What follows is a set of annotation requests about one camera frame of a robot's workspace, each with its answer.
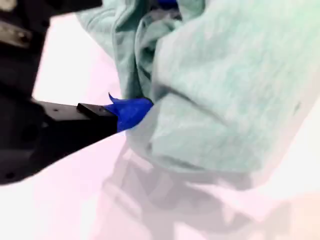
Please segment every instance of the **white table surface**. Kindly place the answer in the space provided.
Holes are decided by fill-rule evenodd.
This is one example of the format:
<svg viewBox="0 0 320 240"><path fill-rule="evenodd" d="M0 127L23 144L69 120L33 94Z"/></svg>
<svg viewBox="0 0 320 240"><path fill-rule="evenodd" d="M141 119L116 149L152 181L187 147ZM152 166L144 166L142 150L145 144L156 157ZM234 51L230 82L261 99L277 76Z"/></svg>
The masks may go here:
<svg viewBox="0 0 320 240"><path fill-rule="evenodd" d="M113 61L74 15L55 18L34 97L120 97ZM179 175L116 134L23 182L0 187L1 240L319 240L320 100L271 175Z"/></svg>

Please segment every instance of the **blue tape piece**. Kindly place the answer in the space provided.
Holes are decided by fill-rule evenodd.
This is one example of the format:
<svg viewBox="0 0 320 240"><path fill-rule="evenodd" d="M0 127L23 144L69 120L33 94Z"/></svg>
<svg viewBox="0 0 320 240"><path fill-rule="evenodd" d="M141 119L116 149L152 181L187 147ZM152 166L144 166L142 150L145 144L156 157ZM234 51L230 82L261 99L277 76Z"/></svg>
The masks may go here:
<svg viewBox="0 0 320 240"><path fill-rule="evenodd" d="M158 0L160 7L164 10L178 9L177 0Z"/></svg>
<svg viewBox="0 0 320 240"><path fill-rule="evenodd" d="M110 94L109 97L113 104L104 108L118 117L118 133L138 125L154 105L147 98L117 99Z"/></svg>

